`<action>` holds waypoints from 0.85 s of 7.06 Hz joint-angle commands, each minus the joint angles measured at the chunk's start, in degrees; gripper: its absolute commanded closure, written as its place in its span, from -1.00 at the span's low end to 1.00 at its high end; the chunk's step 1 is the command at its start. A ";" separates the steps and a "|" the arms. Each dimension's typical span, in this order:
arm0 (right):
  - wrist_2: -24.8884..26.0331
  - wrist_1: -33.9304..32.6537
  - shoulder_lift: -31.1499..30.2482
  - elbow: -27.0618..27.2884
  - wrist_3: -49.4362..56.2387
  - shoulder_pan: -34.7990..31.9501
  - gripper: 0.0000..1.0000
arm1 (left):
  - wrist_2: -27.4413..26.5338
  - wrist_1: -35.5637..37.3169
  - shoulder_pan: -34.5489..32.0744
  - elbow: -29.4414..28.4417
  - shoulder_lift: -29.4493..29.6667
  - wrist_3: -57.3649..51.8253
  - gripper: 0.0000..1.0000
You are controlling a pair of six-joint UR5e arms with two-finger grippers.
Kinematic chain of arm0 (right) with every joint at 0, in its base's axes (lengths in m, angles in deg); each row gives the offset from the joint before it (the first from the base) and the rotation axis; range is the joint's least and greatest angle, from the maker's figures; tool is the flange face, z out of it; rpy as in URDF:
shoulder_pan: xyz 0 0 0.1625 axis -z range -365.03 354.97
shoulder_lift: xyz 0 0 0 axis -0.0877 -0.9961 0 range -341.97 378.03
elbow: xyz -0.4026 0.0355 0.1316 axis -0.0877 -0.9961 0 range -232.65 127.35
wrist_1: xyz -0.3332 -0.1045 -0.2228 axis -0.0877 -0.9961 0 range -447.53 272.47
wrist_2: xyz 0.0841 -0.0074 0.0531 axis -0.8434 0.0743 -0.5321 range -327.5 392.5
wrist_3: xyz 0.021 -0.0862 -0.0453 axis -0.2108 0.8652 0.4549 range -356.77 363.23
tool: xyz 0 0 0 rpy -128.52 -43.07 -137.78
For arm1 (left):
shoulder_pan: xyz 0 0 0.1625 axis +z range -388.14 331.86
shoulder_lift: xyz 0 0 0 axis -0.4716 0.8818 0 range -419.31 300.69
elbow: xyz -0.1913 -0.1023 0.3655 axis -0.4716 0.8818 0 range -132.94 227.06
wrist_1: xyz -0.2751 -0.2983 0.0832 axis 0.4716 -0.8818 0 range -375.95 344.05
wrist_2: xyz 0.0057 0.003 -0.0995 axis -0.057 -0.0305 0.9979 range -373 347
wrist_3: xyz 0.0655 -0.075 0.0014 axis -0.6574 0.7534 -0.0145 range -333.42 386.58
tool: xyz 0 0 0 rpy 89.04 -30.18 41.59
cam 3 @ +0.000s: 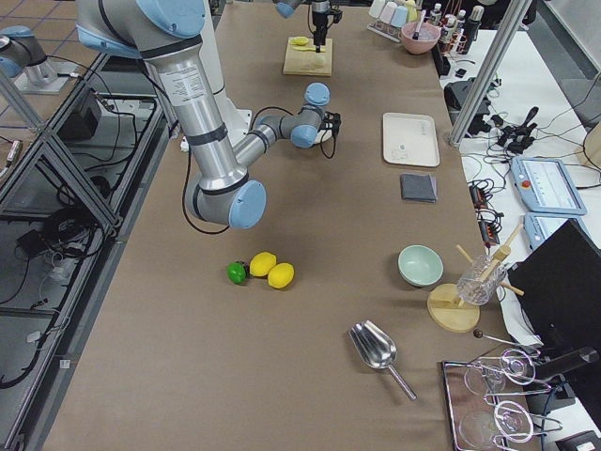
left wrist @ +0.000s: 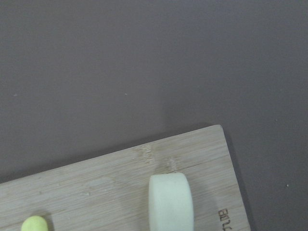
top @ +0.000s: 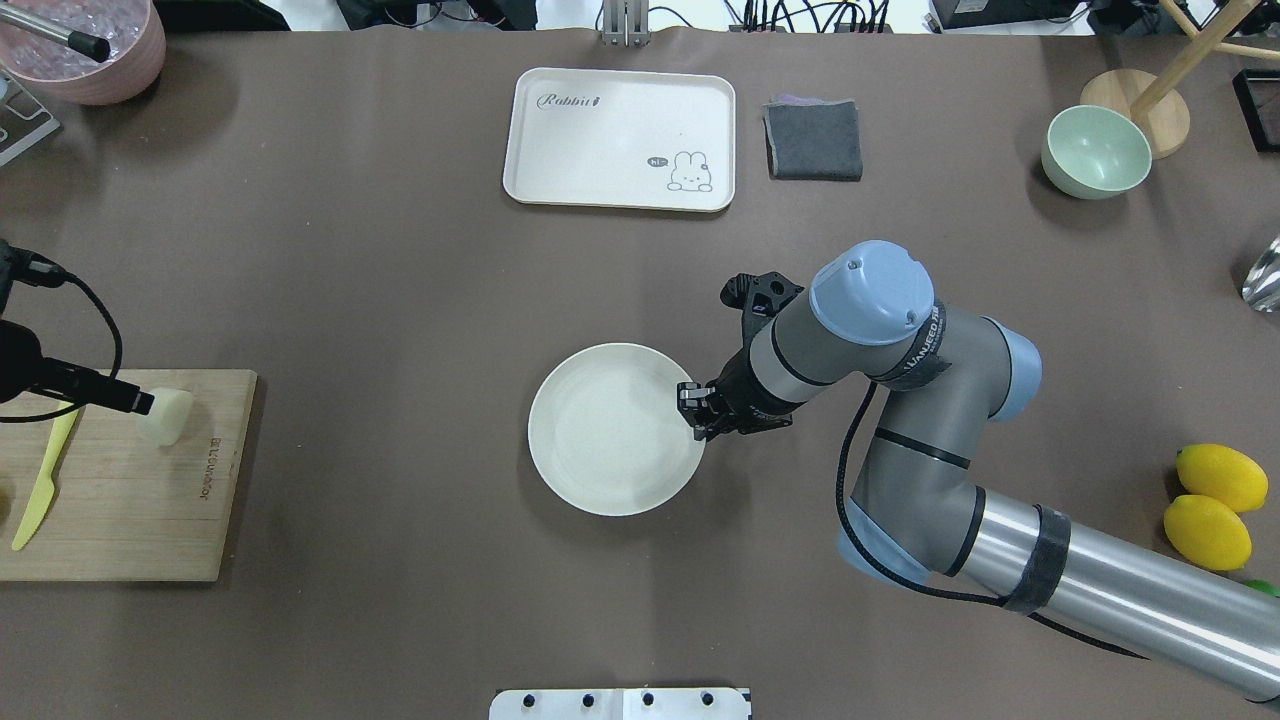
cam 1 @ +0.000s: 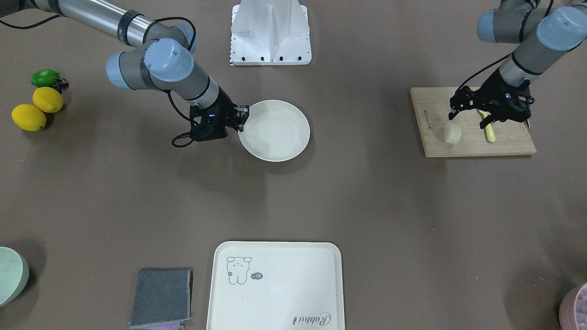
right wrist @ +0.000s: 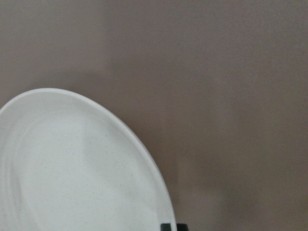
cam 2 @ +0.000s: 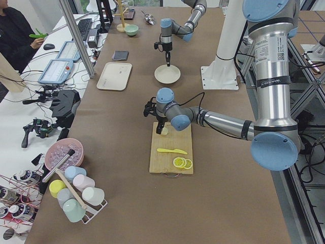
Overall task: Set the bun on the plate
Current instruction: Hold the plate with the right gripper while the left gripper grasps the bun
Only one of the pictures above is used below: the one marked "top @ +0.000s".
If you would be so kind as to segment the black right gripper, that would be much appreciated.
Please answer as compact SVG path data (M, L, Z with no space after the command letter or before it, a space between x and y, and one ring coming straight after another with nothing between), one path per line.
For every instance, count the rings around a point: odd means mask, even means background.
M707 409L692 414L692 432L695 439L710 442L732 432L746 436L791 427L796 405L767 391L749 351L739 350L707 386L680 382L677 409Z

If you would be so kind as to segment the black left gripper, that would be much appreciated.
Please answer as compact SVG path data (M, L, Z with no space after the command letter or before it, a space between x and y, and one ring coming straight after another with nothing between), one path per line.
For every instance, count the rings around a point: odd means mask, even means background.
M100 404L119 413L148 415L155 396L133 384L105 386L106 377L95 369L41 357L33 365L26 392L70 404Z

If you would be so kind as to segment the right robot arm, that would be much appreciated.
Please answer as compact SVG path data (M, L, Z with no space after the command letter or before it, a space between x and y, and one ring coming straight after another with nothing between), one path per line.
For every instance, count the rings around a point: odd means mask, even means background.
M1002 610L1107 653L1156 660L1277 708L1277 600L991 487L975 459L1037 396L1023 334L941 299L887 240L855 243L796 283L730 277L741 345L675 406L699 441L783 429L852 377L867 391L838 451L835 511L873 575Z

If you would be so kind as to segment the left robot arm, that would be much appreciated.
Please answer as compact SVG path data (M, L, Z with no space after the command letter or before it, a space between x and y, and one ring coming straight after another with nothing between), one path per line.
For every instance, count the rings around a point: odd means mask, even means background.
M111 333L113 360L104 375L91 368L44 355L37 336L14 322L1 323L1 401L23 393L64 402L58 410L28 416L3 416L4 424L52 420L87 405L119 413L150 414L155 397L118 378L123 342L118 324L100 297L76 274L38 252L1 242L1 307L8 305L14 283L58 288L67 282L78 287L96 306Z

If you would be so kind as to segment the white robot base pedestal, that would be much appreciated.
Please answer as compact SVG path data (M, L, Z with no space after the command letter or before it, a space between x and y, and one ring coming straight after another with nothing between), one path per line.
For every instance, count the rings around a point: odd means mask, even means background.
M751 719L748 689L636 687L508 689L495 694L489 719Z

